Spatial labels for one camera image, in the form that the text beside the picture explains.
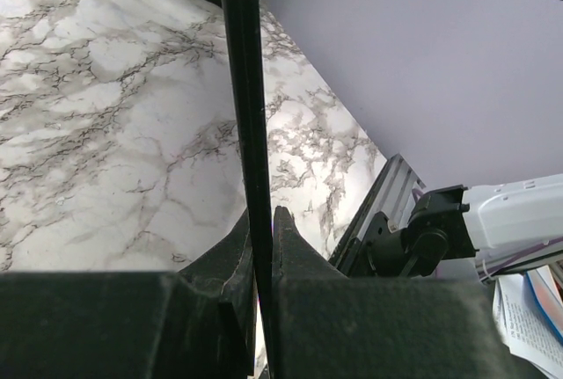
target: black rod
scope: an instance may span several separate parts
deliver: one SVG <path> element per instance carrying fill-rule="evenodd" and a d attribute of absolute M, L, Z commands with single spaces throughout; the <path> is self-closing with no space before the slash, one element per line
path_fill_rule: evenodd
<path fill-rule="evenodd" d="M 237 113 L 254 271 L 268 361 L 272 348 L 272 211 L 267 163 L 259 0 L 222 0 Z"/>

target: purple cable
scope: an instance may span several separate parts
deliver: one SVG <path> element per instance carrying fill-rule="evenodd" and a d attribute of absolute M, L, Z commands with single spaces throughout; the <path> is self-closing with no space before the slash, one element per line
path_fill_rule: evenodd
<path fill-rule="evenodd" d="M 542 250 L 545 247 L 552 245 L 552 244 L 557 244 L 557 243 L 561 243 L 563 242 L 563 237 L 559 237 L 559 238 L 554 238 L 553 240 L 550 240 L 547 242 L 547 244 L 536 244 L 536 245 L 532 245 L 531 247 L 529 247 L 528 249 L 522 250 L 520 252 L 518 252 L 517 254 L 515 254 L 513 257 L 511 257 L 510 259 L 502 262 L 500 265 L 495 266 L 494 268 L 492 268 L 490 271 L 487 269 L 487 271 L 489 271 L 488 273 L 485 273 L 483 275 L 480 275 L 479 278 L 482 280 L 483 278 L 486 278 L 487 276 L 490 278 L 491 276 L 493 276 L 495 273 L 499 272 L 502 268 L 509 266 L 510 264 L 516 262 L 518 259 L 521 259 L 523 257 L 529 256 L 532 253 L 535 253 L 536 251 Z"/>
<path fill-rule="evenodd" d="M 420 198 L 424 195 L 424 192 L 422 192 L 422 190 L 419 190 L 418 188 L 414 188 L 413 189 L 413 198 L 414 198 L 414 203 L 416 203 L 417 201 L 420 200 Z"/>

